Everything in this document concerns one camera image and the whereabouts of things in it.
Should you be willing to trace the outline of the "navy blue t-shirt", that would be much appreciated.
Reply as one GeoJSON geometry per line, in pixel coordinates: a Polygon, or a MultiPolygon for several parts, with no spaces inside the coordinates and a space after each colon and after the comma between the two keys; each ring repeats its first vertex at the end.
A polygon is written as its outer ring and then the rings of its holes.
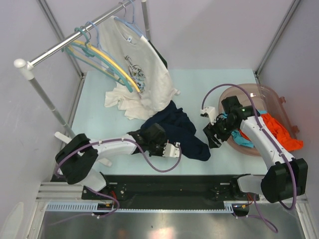
{"type": "Polygon", "coordinates": [[[211,157],[208,145],[195,136],[196,128],[188,115],[183,112],[183,108],[178,109],[173,101],[164,110],[146,120],[141,129],[145,130],[155,123],[165,130],[170,142],[180,143],[185,157],[199,161],[208,161],[211,157]]]}

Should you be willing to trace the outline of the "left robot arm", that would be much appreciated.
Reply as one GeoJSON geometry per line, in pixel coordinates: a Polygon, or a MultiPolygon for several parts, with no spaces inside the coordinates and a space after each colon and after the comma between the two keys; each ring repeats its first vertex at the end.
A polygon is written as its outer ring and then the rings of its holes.
{"type": "Polygon", "coordinates": [[[130,131],[117,139],[108,139],[106,143],[93,144],[86,134],[75,136],[55,156],[55,161],[69,185],[80,184],[92,189],[99,199],[109,196],[110,186],[102,173],[93,168],[98,160],[115,155],[133,155],[149,152],[150,156],[163,156],[168,138],[158,123],[147,129],[130,131]]]}

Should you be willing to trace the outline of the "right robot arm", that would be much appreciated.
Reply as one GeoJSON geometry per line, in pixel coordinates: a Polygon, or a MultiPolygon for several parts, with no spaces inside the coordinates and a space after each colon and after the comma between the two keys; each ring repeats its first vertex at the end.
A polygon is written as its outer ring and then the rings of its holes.
{"type": "Polygon", "coordinates": [[[288,152],[266,127],[254,105],[242,106],[236,96],[222,101],[224,112],[202,107],[200,115],[209,119],[203,129],[209,148],[219,148],[239,129],[252,141],[267,167],[265,175],[243,174],[232,179],[230,195],[243,199],[248,193],[263,195],[270,203],[296,200],[306,191],[308,165],[288,152]]]}

